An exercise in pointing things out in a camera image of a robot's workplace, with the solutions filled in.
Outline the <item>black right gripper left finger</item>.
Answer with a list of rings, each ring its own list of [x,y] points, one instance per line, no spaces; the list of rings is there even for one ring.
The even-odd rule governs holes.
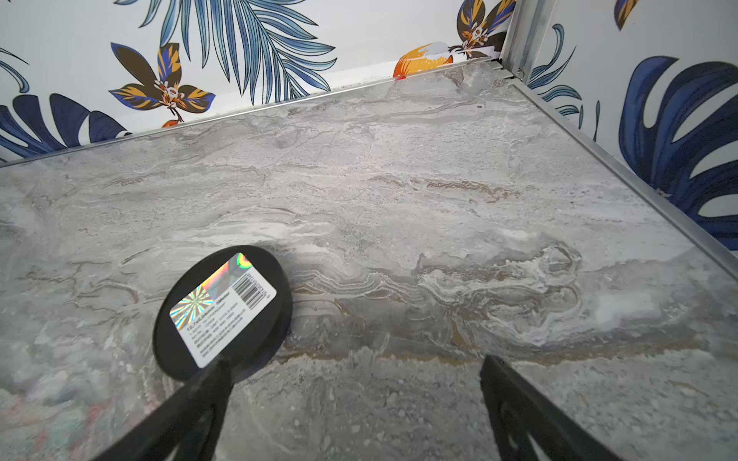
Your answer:
[[[98,460],[211,460],[234,388],[230,363],[208,365]]]

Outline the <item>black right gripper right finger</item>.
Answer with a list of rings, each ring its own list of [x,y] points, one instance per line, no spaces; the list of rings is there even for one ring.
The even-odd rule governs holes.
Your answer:
[[[617,460],[618,455],[586,432],[501,357],[488,355],[480,387],[503,460]]]

